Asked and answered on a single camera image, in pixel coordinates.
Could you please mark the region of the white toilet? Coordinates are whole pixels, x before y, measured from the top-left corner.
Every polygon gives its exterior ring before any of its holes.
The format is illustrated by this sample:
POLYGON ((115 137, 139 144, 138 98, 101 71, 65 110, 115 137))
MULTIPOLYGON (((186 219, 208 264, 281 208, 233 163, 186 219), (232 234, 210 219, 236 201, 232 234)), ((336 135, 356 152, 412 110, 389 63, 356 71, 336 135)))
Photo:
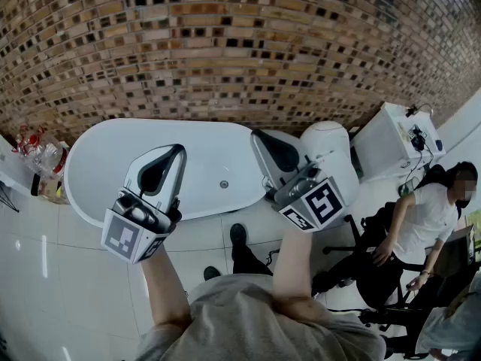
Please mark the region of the white toilet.
POLYGON ((306 147, 309 164, 303 169, 307 210, 319 224, 343 213, 357 198, 359 180, 352 164, 349 135, 334 121, 309 126, 300 140, 306 147))

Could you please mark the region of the person's left forearm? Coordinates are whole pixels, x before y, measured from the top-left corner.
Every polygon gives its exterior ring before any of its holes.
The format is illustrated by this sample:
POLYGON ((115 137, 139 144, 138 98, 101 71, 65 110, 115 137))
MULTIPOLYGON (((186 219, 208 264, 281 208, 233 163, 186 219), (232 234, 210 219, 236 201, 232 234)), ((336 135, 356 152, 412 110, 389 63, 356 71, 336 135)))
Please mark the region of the person's left forearm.
POLYGON ((156 326, 174 325, 182 330, 192 322, 187 296, 163 246, 141 262, 151 313, 156 326))

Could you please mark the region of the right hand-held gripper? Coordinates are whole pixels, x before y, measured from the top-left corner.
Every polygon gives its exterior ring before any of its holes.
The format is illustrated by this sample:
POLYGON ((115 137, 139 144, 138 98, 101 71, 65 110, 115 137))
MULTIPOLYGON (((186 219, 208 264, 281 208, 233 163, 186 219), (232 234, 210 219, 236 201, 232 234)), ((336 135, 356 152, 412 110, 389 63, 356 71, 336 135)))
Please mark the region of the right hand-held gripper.
POLYGON ((331 162, 307 163, 303 142, 277 130, 255 129, 251 146, 265 176, 272 208, 302 232, 316 232, 346 208, 346 170, 331 162))

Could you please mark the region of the brown cardboard box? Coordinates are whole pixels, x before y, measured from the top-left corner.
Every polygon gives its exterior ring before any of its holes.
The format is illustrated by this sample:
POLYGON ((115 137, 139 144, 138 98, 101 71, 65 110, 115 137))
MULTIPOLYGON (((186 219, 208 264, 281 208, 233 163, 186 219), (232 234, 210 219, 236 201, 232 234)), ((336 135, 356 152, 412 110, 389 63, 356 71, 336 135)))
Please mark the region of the brown cardboard box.
POLYGON ((47 178, 34 174, 31 195, 57 205, 70 204, 61 178, 47 178))

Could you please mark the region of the white cabinet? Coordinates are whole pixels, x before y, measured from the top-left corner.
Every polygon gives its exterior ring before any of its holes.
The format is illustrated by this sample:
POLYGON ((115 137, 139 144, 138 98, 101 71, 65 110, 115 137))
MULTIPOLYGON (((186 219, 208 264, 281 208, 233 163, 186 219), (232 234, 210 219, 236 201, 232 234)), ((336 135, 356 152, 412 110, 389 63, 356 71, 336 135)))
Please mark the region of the white cabinet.
POLYGON ((379 112, 351 140, 351 154, 358 164, 360 181, 376 181, 392 177, 409 177, 429 167, 446 154, 435 144, 440 136, 428 109, 406 117, 408 107, 386 102, 379 112), (422 152, 410 143, 409 130, 417 125, 427 134, 422 152))

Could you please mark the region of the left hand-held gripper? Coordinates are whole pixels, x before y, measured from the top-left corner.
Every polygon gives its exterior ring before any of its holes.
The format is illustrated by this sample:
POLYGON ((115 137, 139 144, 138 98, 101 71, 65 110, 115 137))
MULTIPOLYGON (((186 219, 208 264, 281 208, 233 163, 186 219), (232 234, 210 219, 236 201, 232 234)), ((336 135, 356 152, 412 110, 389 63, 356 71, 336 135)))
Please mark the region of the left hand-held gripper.
POLYGON ((101 246, 130 264, 149 259, 175 230, 177 198, 187 162, 180 144, 156 147, 134 159, 119 197, 105 213, 101 246), (172 202, 166 211, 148 202, 172 202))

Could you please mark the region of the person's black trouser leg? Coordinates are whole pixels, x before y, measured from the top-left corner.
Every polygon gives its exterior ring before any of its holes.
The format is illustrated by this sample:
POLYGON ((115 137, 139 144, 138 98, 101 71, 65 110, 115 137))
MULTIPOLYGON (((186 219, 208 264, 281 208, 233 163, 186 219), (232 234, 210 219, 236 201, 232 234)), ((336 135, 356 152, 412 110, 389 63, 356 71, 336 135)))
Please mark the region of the person's black trouser leg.
POLYGON ((246 244, 234 243, 231 254, 234 274, 273 275, 273 272, 256 258, 246 244))

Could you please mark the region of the white side table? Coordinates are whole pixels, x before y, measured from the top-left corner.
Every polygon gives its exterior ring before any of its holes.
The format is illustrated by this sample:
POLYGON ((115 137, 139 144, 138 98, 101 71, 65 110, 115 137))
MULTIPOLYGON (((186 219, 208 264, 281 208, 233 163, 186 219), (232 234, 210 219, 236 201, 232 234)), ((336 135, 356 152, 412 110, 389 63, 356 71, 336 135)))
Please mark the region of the white side table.
POLYGON ((12 146, 0 134, 0 182, 25 195, 23 164, 12 151, 12 146))

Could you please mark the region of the bunch of clear plastic bottles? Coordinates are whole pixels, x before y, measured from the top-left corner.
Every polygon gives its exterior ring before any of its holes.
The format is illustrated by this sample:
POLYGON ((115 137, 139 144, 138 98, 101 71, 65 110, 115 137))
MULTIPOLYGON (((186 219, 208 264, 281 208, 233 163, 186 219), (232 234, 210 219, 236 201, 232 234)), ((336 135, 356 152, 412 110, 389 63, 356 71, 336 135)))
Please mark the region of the bunch of clear plastic bottles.
POLYGON ((31 130, 21 126, 15 138, 16 147, 12 149, 21 160, 40 177, 60 179, 63 176, 68 157, 68 148, 42 126, 31 130))

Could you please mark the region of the white bathtub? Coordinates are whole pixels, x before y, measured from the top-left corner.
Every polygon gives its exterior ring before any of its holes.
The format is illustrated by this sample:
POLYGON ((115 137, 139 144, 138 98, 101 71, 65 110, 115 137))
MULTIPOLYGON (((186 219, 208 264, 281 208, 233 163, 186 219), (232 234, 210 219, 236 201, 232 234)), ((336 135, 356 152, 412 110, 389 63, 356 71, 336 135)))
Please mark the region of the white bathtub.
POLYGON ((131 162, 155 147, 181 144, 187 153, 179 194, 183 220, 249 207, 265 194, 250 134, 235 123, 104 121, 84 132, 68 154, 68 200, 86 222, 102 227, 131 162), (228 188, 223 189, 221 181, 228 181, 228 188))

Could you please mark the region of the person's right forearm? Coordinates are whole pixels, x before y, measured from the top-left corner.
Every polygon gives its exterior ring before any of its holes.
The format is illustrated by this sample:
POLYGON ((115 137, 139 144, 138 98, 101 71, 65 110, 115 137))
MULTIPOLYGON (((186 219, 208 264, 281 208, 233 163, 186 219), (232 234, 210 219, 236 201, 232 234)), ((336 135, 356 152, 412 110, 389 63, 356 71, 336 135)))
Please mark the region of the person's right forearm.
POLYGON ((283 236, 273 275, 276 310, 298 322, 324 324, 330 312, 311 295, 310 254, 313 234, 298 230, 283 236))

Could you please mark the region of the person's grey shirt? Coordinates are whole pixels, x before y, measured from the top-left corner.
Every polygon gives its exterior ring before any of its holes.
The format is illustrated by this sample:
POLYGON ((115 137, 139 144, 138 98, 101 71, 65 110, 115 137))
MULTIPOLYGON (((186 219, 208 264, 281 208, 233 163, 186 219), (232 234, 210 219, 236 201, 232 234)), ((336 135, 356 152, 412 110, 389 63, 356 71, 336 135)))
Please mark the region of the person's grey shirt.
POLYGON ((267 275, 222 275, 189 294, 192 322, 154 326, 135 361, 383 361, 386 345, 353 314, 277 312, 267 275))

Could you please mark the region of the dark monitor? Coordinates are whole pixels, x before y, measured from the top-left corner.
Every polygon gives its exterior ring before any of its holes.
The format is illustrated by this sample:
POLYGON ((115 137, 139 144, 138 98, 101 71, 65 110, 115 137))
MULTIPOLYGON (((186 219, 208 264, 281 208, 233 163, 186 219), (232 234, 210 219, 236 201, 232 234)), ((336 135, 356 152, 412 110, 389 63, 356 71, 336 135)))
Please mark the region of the dark monitor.
POLYGON ((475 229, 470 224, 454 231, 445 242, 434 265, 434 274, 448 278, 467 271, 478 271, 476 261, 475 229))

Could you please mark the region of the black device on cabinet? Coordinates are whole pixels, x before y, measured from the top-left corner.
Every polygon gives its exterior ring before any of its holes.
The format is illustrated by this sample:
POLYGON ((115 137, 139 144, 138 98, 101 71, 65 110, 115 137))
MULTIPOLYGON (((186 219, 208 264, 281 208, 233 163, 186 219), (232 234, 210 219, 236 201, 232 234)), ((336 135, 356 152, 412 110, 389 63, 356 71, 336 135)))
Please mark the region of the black device on cabinet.
POLYGON ((427 134, 423 132, 416 124, 408 132, 410 136, 410 143, 413 148, 419 152, 422 152, 426 146, 427 134))

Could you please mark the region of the black office chair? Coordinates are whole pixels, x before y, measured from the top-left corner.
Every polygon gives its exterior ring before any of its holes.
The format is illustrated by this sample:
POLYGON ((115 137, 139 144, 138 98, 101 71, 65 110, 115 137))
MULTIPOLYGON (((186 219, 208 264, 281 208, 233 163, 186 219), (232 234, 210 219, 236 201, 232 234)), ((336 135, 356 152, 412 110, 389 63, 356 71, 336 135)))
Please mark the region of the black office chair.
MULTIPOLYGON (((423 177, 417 188, 429 183, 443 183, 447 179, 446 172, 447 170, 445 170, 441 165, 436 164, 433 168, 428 170, 426 176, 423 177)), ((395 202, 387 202, 383 207, 381 207, 381 209, 378 210, 375 215, 377 215, 378 213, 383 213, 385 214, 387 219, 390 219, 392 216, 394 205, 395 202)), ((365 229, 365 220, 367 218, 362 220, 363 229, 365 229)), ((357 238, 355 247, 352 247, 352 253, 356 250, 356 245, 359 243, 359 240, 360 237, 357 238)), ((404 266, 406 264, 407 261, 399 265, 399 268, 402 269, 403 272, 404 266)), ((355 281, 359 294, 361 295, 365 303, 371 308, 380 308, 384 306, 384 304, 386 304, 388 298, 399 286, 402 274, 400 275, 398 281, 395 281, 394 277, 388 277, 388 280, 382 282, 376 289, 374 289, 375 282, 369 275, 360 275, 356 278, 351 279, 355 281)))

